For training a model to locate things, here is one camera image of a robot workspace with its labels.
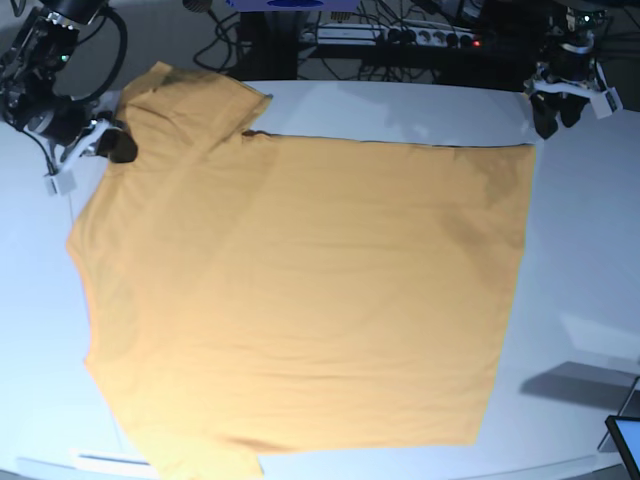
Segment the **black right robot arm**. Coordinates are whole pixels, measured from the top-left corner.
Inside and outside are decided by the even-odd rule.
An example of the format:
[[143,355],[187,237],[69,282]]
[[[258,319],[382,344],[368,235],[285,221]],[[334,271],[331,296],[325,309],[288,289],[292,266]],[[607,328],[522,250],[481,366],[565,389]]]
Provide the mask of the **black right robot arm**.
[[[119,35],[106,79],[81,98],[56,93],[57,75],[83,44],[80,30],[98,18],[112,22]],[[52,195],[76,188],[73,167],[83,157],[124,164],[138,155],[126,123],[104,108],[124,65],[128,40],[125,21],[106,1],[43,1],[1,55],[1,118],[42,150],[45,185]]]

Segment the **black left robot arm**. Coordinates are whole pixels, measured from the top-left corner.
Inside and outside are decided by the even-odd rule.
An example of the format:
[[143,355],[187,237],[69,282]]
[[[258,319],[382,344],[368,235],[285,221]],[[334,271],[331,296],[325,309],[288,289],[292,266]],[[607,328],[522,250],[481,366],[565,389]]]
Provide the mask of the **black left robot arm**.
[[596,53],[595,31],[607,22],[595,1],[562,1],[562,13],[549,18],[532,76],[524,83],[536,133],[544,140],[558,125],[573,127],[583,109],[598,119],[623,109],[617,90],[608,85]]

